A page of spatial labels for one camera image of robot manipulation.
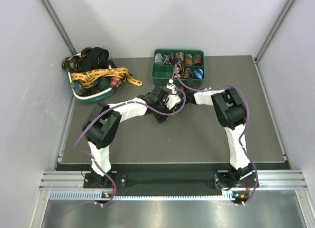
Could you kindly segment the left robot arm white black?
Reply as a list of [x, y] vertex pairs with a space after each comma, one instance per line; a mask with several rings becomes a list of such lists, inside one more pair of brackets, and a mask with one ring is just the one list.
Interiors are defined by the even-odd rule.
[[182, 98], [176, 90], [155, 87], [152, 92], [118, 104], [99, 103], [83, 126], [85, 139], [91, 150], [91, 172], [86, 176], [89, 183], [106, 187], [111, 183], [109, 173], [109, 146], [113, 142], [120, 123], [134, 117], [153, 115], [158, 123], [165, 122], [176, 112]]

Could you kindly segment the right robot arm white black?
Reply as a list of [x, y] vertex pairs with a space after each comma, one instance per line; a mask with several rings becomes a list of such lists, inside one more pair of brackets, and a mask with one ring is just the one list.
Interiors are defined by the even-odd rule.
[[224, 128], [230, 151], [230, 169], [215, 176], [222, 189], [242, 186], [252, 174], [252, 162], [246, 148], [245, 132], [249, 121], [249, 107], [236, 87], [225, 85], [216, 88], [196, 89], [190, 86], [193, 80], [180, 81], [188, 90], [190, 101], [196, 105], [212, 106], [219, 124]]

